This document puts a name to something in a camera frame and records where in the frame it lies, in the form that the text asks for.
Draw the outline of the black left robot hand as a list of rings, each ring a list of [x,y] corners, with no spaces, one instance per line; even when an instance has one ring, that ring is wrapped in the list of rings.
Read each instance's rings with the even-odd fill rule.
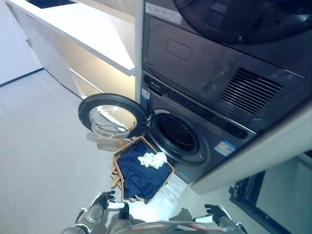
[[[100,192],[93,200],[92,206],[99,206],[103,210],[106,209],[122,209],[125,207],[124,202],[118,202],[115,198],[115,191],[111,190],[108,192]]]

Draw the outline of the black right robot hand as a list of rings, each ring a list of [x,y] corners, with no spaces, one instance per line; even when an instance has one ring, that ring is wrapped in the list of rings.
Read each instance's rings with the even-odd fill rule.
[[[216,225],[219,225],[221,220],[225,218],[231,219],[226,210],[222,208],[222,206],[205,204],[204,208],[206,209],[207,214],[204,216],[194,218],[193,222],[198,223],[214,222]]]

